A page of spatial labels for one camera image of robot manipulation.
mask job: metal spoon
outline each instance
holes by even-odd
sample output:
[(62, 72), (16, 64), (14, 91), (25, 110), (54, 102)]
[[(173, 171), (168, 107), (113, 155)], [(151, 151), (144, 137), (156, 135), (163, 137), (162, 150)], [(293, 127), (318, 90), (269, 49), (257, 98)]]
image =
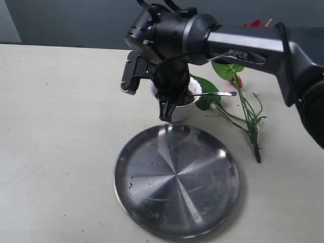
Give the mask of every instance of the metal spoon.
[(202, 93), (202, 94), (186, 94), (186, 96), (204, 96), (204, 95), (236, 96), (237, 92), (229, 91), (229, 92), (209, 92), (209, 93)]

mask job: table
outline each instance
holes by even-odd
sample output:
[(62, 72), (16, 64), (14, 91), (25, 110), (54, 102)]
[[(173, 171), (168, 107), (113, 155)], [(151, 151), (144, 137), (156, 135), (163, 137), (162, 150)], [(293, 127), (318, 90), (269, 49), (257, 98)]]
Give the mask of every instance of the table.
[[(138, 132), (158, 124), (143, 80), (119, 91), (129, 51), (0, 45), (0, 242), (168, 242), (136, 225), (118, 203), (113, 168)], [(190, 66), (219, 89), (211, 65)], [(322, 242), (324, 152), (287, 108), (275, 77), (245, 69), (244, 92), (260, 93), (262, 164), (246, 136), (215, 111), (196, 107), (183, 123), (215, 135), (242, 174), (226, 223), (189, 242)], [(223, 104), (241, 114), (238, 97)]]

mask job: white pot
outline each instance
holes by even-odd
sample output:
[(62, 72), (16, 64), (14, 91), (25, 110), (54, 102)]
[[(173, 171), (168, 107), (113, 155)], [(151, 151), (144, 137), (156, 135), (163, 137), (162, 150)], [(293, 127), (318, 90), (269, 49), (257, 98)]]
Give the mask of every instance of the white pot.
[[(192, 77), (190, 78), (190, 83), (188, 88), (193, 94), (198, 95), (202, 93), (200, 84)], [(157, 100), (156, 98), (157, 89), (154, 86), (154, 84), (151, 85), (151, 93), (154, 96), (154, 98)], [(199, 100), (199, 98), (200, 96), (194, 96), (194, 101), (192, 101), (190, 104), (177, 106), (171, 115), (171, 122), (178, 123), (188, 118), (191, 114), (194, 104)]]

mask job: metal plate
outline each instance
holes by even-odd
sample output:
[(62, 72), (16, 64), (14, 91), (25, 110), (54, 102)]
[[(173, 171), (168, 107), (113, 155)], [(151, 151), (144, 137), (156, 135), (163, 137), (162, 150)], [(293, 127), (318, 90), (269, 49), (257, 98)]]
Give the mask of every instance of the metal plate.
[(233, 157), (214, 136), (166, 124), (125, 145), (114, 185), (137, 224), (159, 236), (190, 238), (226, 220), (237, 203), (240, 178)]

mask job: soil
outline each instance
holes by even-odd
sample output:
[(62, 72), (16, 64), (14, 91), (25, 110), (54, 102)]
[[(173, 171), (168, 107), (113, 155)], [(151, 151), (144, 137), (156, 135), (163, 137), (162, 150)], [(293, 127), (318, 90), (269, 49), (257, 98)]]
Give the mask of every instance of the soil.
[[(190, 90), (188, 90), (186, 94), (192, 95), (193, 93)], [(177, 103), (177, 106), (188, 105), (188, 104), (190, 104), (193, 101), (194, 101), (194, 97), (193, 96), (184, 95), (184, 96), (182, 96), (182, 99)]]

